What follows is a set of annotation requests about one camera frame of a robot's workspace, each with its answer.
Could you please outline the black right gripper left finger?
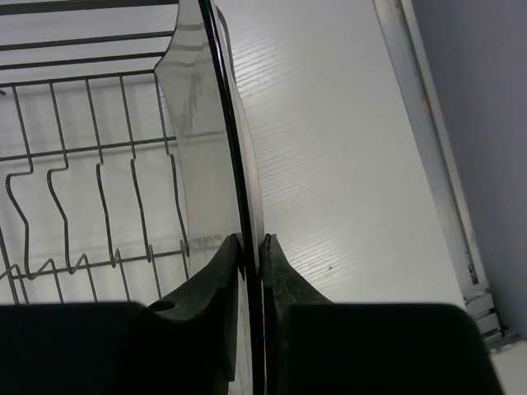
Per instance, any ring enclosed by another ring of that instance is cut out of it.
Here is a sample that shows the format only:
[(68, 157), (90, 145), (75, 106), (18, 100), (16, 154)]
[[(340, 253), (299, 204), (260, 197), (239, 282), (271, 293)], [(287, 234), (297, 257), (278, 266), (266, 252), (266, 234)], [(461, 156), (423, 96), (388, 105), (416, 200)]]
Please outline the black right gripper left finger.
[(4, 394), (225, 394), (236, 375), (239, 240), (171, 293), (135, 302), (5, 305)]

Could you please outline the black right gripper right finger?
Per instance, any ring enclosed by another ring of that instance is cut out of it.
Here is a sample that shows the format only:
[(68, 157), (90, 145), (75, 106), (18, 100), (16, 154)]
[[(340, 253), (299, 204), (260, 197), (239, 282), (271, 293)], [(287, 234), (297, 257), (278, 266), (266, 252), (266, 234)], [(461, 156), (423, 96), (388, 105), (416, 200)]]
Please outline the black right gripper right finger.
[(500, 394), (475, 322), (438, 303), (335, 303), (260, 246), (271, 394)]

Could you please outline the grey glass square plate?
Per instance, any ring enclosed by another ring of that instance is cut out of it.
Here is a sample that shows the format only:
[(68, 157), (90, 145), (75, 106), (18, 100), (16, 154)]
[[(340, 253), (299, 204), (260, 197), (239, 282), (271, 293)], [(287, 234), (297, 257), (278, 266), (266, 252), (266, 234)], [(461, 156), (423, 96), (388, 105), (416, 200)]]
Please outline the grey glass square plate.
[(212, 1), (181, 1), (175, 32), (155, 67), (182, 174), (190, 262), (208, 236), (235, 235), (241, 247), (238, 362), (249, 394), (265, 392), (259, 244), (264, 219), (249, 124), (232, 69), (226, 21)]

